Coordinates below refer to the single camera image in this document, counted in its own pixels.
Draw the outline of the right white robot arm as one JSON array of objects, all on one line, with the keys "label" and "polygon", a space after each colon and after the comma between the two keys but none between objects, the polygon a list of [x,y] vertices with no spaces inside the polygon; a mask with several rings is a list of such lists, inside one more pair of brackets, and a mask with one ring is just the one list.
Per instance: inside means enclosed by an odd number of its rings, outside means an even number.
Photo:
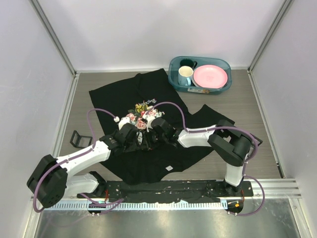
[{"label": "right white robot arm", "polygon": [[147,131],[155,142],[164,142],[175,147],[210,147],[226,163],[223,180],[225,195],[237,196],[242,193],[245,164],[253,157],[263,143],[253,134],[235,127],[227,120],[205,128],[176,129],[162,118],[151,119]]}]

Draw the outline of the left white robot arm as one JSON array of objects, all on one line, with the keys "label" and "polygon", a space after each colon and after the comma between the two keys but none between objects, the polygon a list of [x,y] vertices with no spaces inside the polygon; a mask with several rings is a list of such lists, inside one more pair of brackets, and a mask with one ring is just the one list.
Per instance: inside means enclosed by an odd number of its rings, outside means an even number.
[{"label": "left white robot arm", "polygon": [[34,195],[33,208],[41,212],[56,205],[62,198],[79,193],[102,197],[106,186],[97,173],[83,176],[78,173],[94,164],[105,162],[111,156],[148,148],[149,129],[139,129],[126,123],[112,134],[105,135],[92,145],[69,155],[45,155],[27,180]]}]

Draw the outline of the black floral print t-shirt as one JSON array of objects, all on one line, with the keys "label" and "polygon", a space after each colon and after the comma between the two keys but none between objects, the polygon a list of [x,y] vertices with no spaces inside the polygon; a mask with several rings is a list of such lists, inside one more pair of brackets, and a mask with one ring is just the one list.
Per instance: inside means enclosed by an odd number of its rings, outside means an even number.
[{"label": "black floral print t-shirt", "polygon": [[[150,102],[173,102],[182,109],[188,128],[209,127],[217,124],[226,116],[203,105],[195,114],[190,114],[163,69],[137,74],[136,76],[108,84],[89,92],[94,108],[105,135],[113,133],[118,127],[113,118],[102,110],[107,110],[120,118],[128,115],[136,104]],[[182,172],[191,167],[213,149],[210,147],[175,148],[169,144],[160,144],[151,151],[132,151],[111,156],[102,165],[122,179],[125,183],[136,185],[154,183],[173,172]]]}]

